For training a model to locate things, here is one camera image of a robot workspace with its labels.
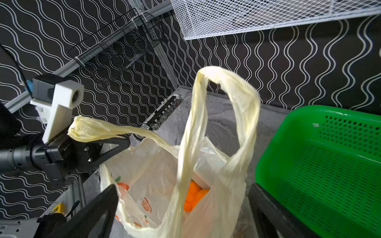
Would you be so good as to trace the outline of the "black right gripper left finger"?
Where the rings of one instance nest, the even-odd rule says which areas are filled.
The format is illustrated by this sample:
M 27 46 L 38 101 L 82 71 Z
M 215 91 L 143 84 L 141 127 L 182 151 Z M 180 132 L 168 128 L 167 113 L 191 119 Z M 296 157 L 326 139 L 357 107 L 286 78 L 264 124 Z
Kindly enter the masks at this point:
M 49 238 L 108 238 L 119 197 L 115 185 L 108 186 L 64 225 L 53 229 Z

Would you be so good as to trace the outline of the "green plastic basket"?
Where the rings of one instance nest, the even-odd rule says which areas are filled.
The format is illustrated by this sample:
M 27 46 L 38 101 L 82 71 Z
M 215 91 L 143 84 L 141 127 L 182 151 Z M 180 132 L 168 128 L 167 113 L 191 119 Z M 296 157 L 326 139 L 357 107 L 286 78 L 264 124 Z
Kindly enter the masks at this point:
M 323 238 L 381 235 L 381 117 L 322 105 L 280 125 L 255 181 Z

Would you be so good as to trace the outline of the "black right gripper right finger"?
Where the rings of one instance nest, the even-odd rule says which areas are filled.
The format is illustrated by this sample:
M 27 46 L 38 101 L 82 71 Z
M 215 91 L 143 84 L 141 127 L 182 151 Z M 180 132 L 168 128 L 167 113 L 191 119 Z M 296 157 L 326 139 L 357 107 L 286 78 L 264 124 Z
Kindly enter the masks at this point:
M 278 233 L 284 238 L 319 237 L 257 183 L 250 188 L 249 202 L 258 237 L 277 238 Z

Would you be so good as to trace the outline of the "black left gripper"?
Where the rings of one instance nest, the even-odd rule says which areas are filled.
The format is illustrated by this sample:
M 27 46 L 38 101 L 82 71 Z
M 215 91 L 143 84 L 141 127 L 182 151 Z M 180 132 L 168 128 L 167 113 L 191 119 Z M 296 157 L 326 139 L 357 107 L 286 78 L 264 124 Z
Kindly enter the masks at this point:
M 34 167 L 43 171 L 50 181 L 66 181 L 75 168 L 79 172 L 91 171 L 128 149 L 130 144 L 130 139 L 124 136 L 73 143 L 64 133 L 48 144 L 34 147 L 31 159 Z

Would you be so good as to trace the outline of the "yellow bag with orange print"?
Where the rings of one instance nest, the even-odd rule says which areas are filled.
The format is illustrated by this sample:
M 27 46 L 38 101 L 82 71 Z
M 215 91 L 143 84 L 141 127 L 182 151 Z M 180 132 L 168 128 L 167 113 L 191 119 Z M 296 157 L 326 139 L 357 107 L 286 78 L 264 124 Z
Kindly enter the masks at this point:
M 207 86 L 219 84 L 228 94 L 236 117 L 240 147 L 227 156 L 205 136 Z M 101 189 L 115 185 L 116 216 L 135 238 L 229 238 L 246 191 L 253 158 L 261 101 L 258 91 L 236 73 L 217 66 L 200 69 L 184 135 L 173 146 L 156 133 L 77 116 L 68 135 L 78 142 L 136 134 L 143 141 L 99 167 Z M 184 211 L 191 180 L 209 192 L 191 212 Z

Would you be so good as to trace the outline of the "socket set rail holder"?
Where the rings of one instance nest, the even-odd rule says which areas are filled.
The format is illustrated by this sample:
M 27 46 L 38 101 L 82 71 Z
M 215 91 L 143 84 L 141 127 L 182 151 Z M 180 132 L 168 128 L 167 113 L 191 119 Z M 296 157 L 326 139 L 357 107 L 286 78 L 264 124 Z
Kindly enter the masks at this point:
M 179 94 L 173 94 L 154 111 L 154 113 L 147 118 L 141 125 L 141 128 L 150 131 L 157 131 L 161 125 L 171 116 L 171 114 L 182 103 L 182 98 Z

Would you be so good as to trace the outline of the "large orange top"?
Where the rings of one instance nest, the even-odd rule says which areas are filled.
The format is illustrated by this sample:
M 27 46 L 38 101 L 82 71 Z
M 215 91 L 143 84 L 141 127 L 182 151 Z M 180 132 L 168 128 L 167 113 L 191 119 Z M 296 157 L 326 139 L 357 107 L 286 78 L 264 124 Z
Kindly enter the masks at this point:
M 195 181 L 191 180 L 184 211 L 191 212 L 208 192 L 209 189 L 202 189 Z

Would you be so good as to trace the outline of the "yellow tape measure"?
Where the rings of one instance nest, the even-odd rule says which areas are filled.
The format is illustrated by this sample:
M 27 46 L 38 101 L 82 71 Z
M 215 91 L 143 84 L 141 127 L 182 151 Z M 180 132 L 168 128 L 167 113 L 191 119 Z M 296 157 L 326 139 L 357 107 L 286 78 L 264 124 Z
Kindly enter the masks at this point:
M 59 214 L 62 214 L 64 215 L 65 214 L 65 210 L 66 210 L 66 205 L 64 203 L 59 203 L 57 204 L 53 210 L 50 212 L 50 214 L 56 214 L 56 213 L 59 213 Z

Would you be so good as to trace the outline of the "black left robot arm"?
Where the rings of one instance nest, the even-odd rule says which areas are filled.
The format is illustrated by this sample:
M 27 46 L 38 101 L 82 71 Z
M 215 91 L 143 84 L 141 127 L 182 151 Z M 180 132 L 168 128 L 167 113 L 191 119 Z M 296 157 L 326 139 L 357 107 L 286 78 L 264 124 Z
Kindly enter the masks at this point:
M 78 142 L 66 130 L 43 143 L 42 134 L 17 136 L 20 129 L 20 121 L 1 105 L 1 174 L 40 171 L 57 185 L 74 172 L 91 171 L 131 144 L 125 136 Z

